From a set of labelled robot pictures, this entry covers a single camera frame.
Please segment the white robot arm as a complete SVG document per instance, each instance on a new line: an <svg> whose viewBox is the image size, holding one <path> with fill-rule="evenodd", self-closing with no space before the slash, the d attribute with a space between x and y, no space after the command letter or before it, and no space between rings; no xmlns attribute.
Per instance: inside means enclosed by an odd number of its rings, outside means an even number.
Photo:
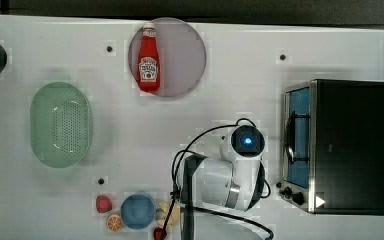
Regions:
<svg viewBox="0 0 384 240"><path fill-rule="evenodd" d="M261 199L265 185L262 155L265 139L253 125L229 125L215 157L191 153L173 170L184 205L182 240L195 236L195 213L203 204L248 211Z"/></svg>

